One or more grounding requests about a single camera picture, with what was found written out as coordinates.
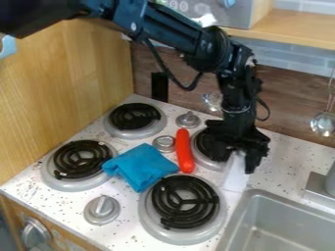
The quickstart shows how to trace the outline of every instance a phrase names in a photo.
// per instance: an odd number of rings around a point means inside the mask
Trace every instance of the blue towel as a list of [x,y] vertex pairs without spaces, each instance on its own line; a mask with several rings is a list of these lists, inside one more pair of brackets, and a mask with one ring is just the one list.
[[139,145],[102,165],[109,176],[120,174],[136,192],[142,192],[162,177],[178,172],[178,166],[155,147]]

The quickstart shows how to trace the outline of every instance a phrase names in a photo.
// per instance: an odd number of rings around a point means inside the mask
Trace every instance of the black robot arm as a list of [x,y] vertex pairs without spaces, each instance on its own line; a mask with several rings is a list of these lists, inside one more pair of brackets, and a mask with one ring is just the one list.
[[[185,16],[147,0],[2,0],[0,32],[22,38],[65,19],[98,18],[113,24],[134,41],[145,42],[162,70],[180,88],[193,90],[203,73],[216,74],[223,94],[223,121],[208,121],[202,137],[204,153],[226,161],[232,150],[247,153],[250,174],[266,156],[269,139],[257,131],[256,104],[262,82],[257,78],[254,54],[231,40],[219,27],[202,28]],[[151,39],[184,54],[198,72],[191,84],[181,84],[165,65]]]

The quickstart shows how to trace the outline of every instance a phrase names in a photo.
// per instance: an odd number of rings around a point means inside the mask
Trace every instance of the speckled countertop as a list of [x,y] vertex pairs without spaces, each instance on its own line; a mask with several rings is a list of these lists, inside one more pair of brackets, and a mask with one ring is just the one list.
[[[175,118],[188,110],[170,104],[157,102],[141,96],[132,95],[127,102],[144,102],[154,104],[168,116],[167,127],[159,134],[143,140],[120,140],[111,138],[103,128],[103,117],[70,139],[95,139],[112,144],[120,153],[126,149],[151,143],[158,135],[174,135],[177,126]],[[197,113],[202,121],[215,117]],[[191,129],[194,133],[199,128]],[[236,207],[243,190],[259,188],[298,201],[303,204],[335,214],[321,205],[302,198],[309,173],[311,171],[325,175],[335,159],[335,149],[306,142],[297,138],[263,130],[271,138],[270,153],[263,159],[262,165],[251,176],[243,175],[243,158],[235,155],[234,162],[223,173],[215,173],[197,167],[195,175],[209,179],[220,187],[228,205],[227,222]],[[175,162],[174,153],[166,155]],[[60,192],[45,185],[40,177],[42,158],[26,168],[1,189],[15,201],[39,213],[49,221],[73,232],[103,250],[215,250],[224,229],[212,239],[192,246],[173,246],[159,241],[148,234],[141,226],[137,215],[139,194],[134,192],[120,177],[103,185],[83,192]],[[85,205],[100,195],[109,195],[119,200],[121,213],[118,219],[106,226],[92,226],[87,223],[82,212]]]

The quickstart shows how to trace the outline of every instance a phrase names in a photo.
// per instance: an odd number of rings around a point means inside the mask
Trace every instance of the sink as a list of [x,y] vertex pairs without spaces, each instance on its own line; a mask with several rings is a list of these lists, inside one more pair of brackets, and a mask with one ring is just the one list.
[[216,251],[334,251],[335,216],[262,190],[240,200]]

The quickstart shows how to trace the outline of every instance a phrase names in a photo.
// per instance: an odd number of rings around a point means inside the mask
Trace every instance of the red toy hot dog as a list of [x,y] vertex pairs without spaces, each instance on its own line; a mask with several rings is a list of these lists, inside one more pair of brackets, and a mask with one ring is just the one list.
[[187,129],[179,129],[175,137],[175,151],[180,170],[184,173],[193,173],[195,164],[193,160],[190,134]]

